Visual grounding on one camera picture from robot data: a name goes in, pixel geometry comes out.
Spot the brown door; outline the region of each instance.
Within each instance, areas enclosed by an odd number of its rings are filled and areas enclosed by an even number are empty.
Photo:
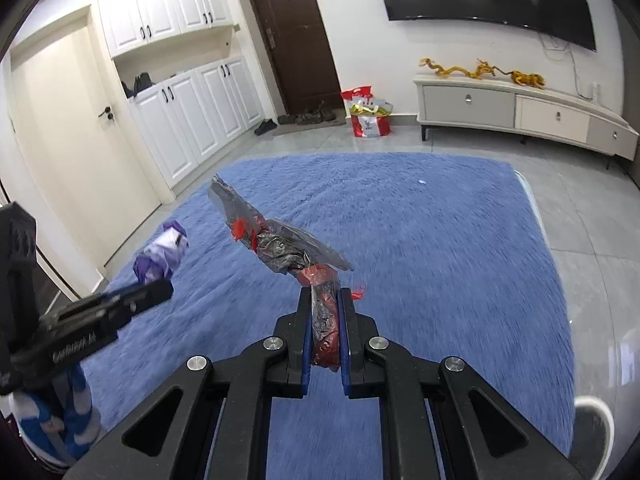
[[[334,58],[316,0],[252,0],[290,114],[324,101],[342,107]]]

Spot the blue rug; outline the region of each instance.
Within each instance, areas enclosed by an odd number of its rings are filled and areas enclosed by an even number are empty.
[[[522,186],[507,164],[420,153],[246,160],[221,176],[267,218],[315,234],[355,266],[356,310],[434,361],[459,355],[565,454],[574,358],[561,283]],[[172,218],[188,254],[173,299],[137,317],[84,362],[107,428],[186,359],[218,360],[271,334],[300,286],[231,239],[206,186]],[[131,263],[112,287],[134,280]],[[302,400],[274,399],[268,478],[382,476],[376,400],[348,400],[340,374],[313,368]]]

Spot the yellow dragon toy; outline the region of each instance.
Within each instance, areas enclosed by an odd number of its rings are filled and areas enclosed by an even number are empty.
[[[476,67],[475,72],[469,72],[469,70],[462,68],[461,66],[452,66],[451,68],[445,69],[442,65],[435,64],[428,57],[420,60],[420,66],[428,66],[432,70],[435,70],[436,75],[439,77],[448,77],[452,72],[462,72],[464,75],[472,79],[480,79],[483,74],[491,74],[495,76],[495,71],[497,70],[501,74],[510,75],[511,80],[521,86],[544,88],[545,85],[545,79],[540,74],[525,74],[518,70],[505,72],[497,66],[492,66],[487,61],[482,61],[481,59],[478,59],[478,66]]]

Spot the front door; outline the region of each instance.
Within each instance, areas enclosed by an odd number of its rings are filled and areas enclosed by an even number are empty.
[[[86,18],[12,55],[16,137],[43,196],[103,266],[160,205],[110,104]]]
[[[342,108],[340,84],[316,0],[252,0],[290,114],[325,101]]]

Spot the metal bolt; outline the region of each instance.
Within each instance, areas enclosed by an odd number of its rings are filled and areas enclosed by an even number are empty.
[[[447,357],[444,365],[451,372],[461,372],[465,367],[465,362],[459,357]]]
[[[267,350],[280,350],[282,345],[284,345],[284,341],[276,336],[268,337],[262,342],[262,346]]]
[[[194,372],[202,370],[205,366],[207,366],[207,359],[201,355],[194,355],[187,361],[187,368]]]
[[[384,350],[384,349],[388,348],[389,341],[387,339],[377,335],[377,336],[372,337],[371,339],[369,339],[369,346],[371,348],[373,348],[374,350]]]

